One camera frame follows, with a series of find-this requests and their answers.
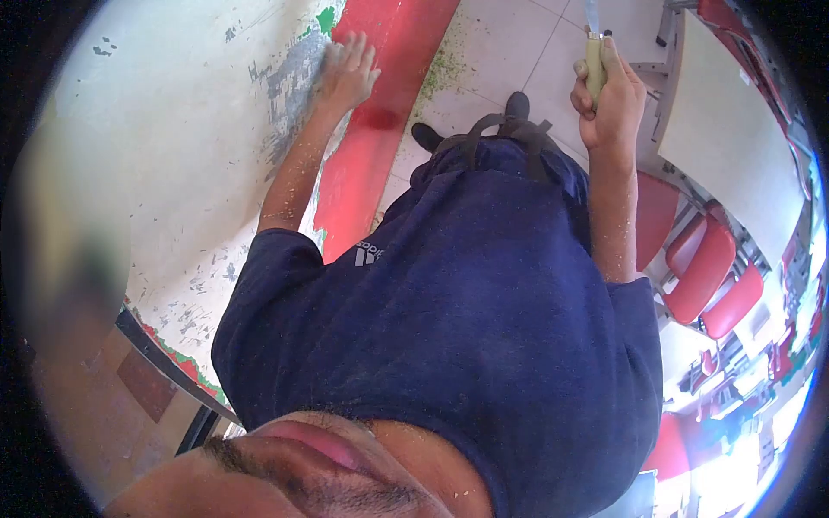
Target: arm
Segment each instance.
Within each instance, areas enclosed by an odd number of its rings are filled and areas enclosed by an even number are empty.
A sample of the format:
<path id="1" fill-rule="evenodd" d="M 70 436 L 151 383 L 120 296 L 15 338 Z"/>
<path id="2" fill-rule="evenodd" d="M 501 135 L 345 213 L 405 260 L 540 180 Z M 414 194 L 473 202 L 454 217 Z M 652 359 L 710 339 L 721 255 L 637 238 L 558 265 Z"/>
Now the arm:
<path id="1" fill-rule="evenodd" d="M 590 237 L 593 261 L 608 283 L 636 279 L 636 135 L 645 109 L 645 85 L 604 38 L 602 64 L 608 82 L 597 111 L 587 90 L 587 65 L 575 64 L 570 100 L 579 112 L 579 132 L 590 160 Z"/>
<path id="2" fill-rule="evenodd" d="M 366 49 L 365 32 L 349 32 L 345 46 L 326 48 L 320 94 L 264 197 L 257 233 L 299 229 L 334 129 L 349 110 L 369 98 L 380 76 L 379 69 L 371 69 L 374 55 L 374 46 Z"/>

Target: sawdust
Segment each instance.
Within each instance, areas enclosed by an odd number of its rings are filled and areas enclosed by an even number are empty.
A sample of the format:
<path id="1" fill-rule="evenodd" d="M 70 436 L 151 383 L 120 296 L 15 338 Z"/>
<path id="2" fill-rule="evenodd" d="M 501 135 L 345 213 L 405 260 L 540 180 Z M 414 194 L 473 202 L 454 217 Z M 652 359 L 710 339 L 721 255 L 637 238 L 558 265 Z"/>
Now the sawdust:
<path id="1" fill-rule="evenodd" d="M 440 48 L 434 55 L 417 100 L 414 102 L 412 115 L 419 119 L 423 115 L 424 105 L 434 100 L 434 95 L 441 90 L 458 89 L 468 66 L 464 62 L 464 42 L 467 39 L 468 18 L 456 13 Z"/>

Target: fingers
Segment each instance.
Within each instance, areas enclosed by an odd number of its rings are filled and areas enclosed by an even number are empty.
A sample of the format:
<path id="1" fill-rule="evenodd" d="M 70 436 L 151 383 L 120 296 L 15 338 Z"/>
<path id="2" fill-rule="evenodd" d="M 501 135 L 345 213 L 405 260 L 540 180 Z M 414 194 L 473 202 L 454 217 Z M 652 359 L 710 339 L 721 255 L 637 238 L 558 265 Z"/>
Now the fingers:
<path id="1" fill-rule="evenodd" d="M 631 83 L 642 83 L 642 80 L 639 79 L 639 76 L 636 75 L 636 72 L 633 71 L 633 68 L 631 68 L 631 66 L 628 64 L 627 61 L 624 60 L 623 57 L 620 56 L 619 61 L 622 62 L 622 68 L 624 69 L 624 73 L 628 76 L 628 79 L 630 79 Z"/>
<path id="2" fill-rule="evenodd" d="M 382 70 L 380 70 L 379 68 L 375 68 L 374 70 L 369 72 L 369 74 L 368 74 L 369 90 L 374 88 L 374 84 L 377 82 L 377 78 L 380 77 L 381 72 L 382 72 Z"/>
<path id="3" fill-rule="evenodd" d="M 616 43 L 613 41 L 613 38 L 607 36 L 602 42 L 602 48 L 599 54 L 602 58 L 602 65 L 604 65 L 604 69 L 608 72 L 608 81 L 610 81 L 613 78 L 618 78 L 623 75 L 625 70 L 622 67 L 622 61 L 616 51 Z"/>
<path id="4" fill-rule="evenodd" d="M 356 40 L 356 34 L 354 31 L 349 31 L 346 34 L 346 42 L 342 46 L 342 52 L 340 53 L 340 62 L 345 64 L 347 63 L 348 56 L 351 55 L 351 51 L 354 50 L 354 41 Z"/>
<path id="5" fill-rule="evenodd" d="M 368 74 L 369 70 L 371 70 L 371 66 L 374 65 L 374 56 L 376 53 L 377 49 L 375 49 L 373 45 L 370 45 L 366 49 L 366 52 L 363 53 L 362 60 L 360 61 L 360 70 Z"/>
<path id="6" fill-rule="evenodd" d="M 585 117 L 588 114 L 595 115 L 593 111 L 593 98 L 590 97 L 590 93 L 588 93 L 587 87 L 584 86 L 584 82 L 581 82 L 580 86 L 578 82 L 576 83 L 576 86 L 573 88 L 573 91 L 570 92 L 570 102 L 572 103 L 575 111 L 579 112 Z"/>
<path id="7" fill-rule="evenodd" d="M 573 71 L 575 72 L 576 80 L 575 85 L 573 85 L 573 91 L 570 92 L 570 102 L 577 112 L 589 116 L 589 120 L 592 120 L 593 116 L 595 116 L 593 112 L 593 97 L 588 92 L 587 84 L 584 81 L 587 78 L 587 61 L 576 61 L 573 64 Z"/>
<path id="8" fill-rule="evenodd" d="M 587 60 L 578 60 L 573 64 L 573 72 L 580 80 L 587 79 Z"/>
<path id="9" fill-rule="evenodd" d="M 342 45 L 339 43 L 328 43 L 325 45 L 325 54 L 323 56 L 323 63 L 324 68 L 323 70 L 326 72 L 330 72 L 337 68 L 337 62 L 340 59 L 340 50 L 342 49 Z"/>
<path id="10" fill-rule="evenodd" d="M 362 55 L 365 50 L 366 34 L 365 32 L 361 31 L 360 34 L 357 35 L 356 42 L 354 43 L 354 46 L 351 48 L 351 52 L 348 53 L 348 58 L 346 61 L 346 70 L 357 70 L 360 67 Z"/>

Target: knife handle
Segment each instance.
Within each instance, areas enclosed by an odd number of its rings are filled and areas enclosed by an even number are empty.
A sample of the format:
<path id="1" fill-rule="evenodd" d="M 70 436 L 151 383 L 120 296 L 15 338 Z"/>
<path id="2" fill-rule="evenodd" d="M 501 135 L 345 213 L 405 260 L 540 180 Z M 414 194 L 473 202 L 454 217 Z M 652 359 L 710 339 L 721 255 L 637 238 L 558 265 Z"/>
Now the knife handle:
<path id="1" fill-rule="evenodd" d="M 587 38 L 587 91 L 593 98 L 593 110 L 599 107 L 599 94 L 608 82 L 608 74 L 602 65 L 602 41 L 597 37 Z"/>

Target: black shoe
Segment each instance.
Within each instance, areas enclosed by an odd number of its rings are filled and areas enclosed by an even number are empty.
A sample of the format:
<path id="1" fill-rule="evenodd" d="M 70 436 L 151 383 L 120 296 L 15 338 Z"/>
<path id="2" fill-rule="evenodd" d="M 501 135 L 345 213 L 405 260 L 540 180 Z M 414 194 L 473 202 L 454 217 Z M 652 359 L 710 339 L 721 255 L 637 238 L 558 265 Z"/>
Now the black shoe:
<path id="1" fill-rule="evenodd" d="M 444 138 L 438 135 L 431 126 L 424 123 L 414 123 L 412 125 L 412 137 L 423 149 L 428 152 L 434 152 Z"/>
<path id="2" fill-rule="evenodd" d="M 507 117 L 527 120 L 530 118 L 530 98 L 524 92 L 515 92 L 510 95 L 507 101 L 507 108 L 504 110 Z"/>

